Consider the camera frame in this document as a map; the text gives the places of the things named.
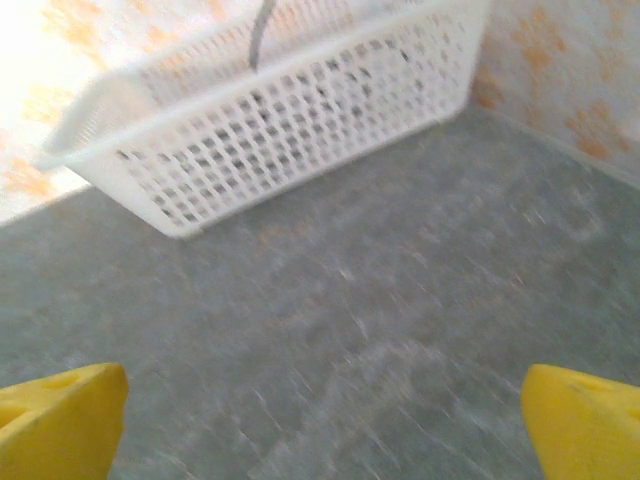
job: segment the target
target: white plastic basket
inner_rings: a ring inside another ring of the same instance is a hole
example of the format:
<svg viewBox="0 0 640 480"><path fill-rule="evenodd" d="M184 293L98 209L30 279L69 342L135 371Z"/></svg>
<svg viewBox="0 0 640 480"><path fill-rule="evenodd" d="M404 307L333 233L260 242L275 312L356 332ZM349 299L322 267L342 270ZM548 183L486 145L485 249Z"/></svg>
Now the white plastic basket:
<svg viewBox="0 0 640 480"><path fill-rule="evenodd" d="M310 2L297 33L274 14L258 73L254 12L102 77L38 166L184 237L465 106L490 0L391 2L357 21L341 0Z"/></svg>

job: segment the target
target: yellow plastic part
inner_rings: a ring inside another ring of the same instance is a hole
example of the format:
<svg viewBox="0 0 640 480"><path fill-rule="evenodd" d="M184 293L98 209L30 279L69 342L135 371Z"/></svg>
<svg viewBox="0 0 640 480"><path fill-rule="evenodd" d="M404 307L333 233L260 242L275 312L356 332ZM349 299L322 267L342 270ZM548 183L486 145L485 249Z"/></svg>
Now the yellow plastic part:
<svg viewBox="0 0 640 480"><path fill-rule="evenodd" d="M640 480L640 388L535 365L521 401L547 480Z"/></svg>
<svg viewBox="0 0 640 480"><path fill-rule="evenodd" d="M117 364L0 389L0 479L106 479L127 392Z"/></svg>

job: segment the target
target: patterned wallpaper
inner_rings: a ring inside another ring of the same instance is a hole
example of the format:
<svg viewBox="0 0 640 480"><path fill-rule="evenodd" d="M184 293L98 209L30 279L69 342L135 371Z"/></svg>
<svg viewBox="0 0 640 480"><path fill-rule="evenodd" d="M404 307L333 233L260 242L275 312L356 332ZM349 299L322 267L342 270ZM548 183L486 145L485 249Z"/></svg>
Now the patterned wallpaper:
<svg viewBox="0 0 640 480"><path fill-rule="evenodd" d="M0 85L0 223L84 186L29 160L89 79L256 2L3 2L0 58L11 74ZM494 0L475 100L637 185L639 83L640 0Z"/></svg>

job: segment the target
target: basket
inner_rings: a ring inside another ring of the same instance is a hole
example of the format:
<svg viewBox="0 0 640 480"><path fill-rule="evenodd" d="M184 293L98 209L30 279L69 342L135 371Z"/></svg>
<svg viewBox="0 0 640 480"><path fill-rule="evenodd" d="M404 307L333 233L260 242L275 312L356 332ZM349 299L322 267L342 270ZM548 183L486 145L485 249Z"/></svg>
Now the basket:
<svg viewBox="0 0 640 480"><path fill-rule="evenodd" d="M357 17L343 0L283 4L257 72L254 12L100 78L37 165L71 168L166 235L194 234L457 114L489 4L378 2Z"/></svg>

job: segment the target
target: black cord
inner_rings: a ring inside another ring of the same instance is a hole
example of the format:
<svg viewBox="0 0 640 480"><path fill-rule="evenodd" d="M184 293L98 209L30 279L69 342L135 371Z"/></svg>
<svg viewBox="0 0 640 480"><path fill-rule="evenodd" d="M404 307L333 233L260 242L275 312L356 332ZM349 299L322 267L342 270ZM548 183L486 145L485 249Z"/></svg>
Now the black cord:
<svg viewBox="0 0 640 480"><path fill-rule="evenodd" d="M258 71L258 61L260 59L260 45L262 37L269 24L269 19L276 6L276 0L263 0L260 11L256 16L256 21L251 32L251 43L249 44L249 66Z"/></svg>

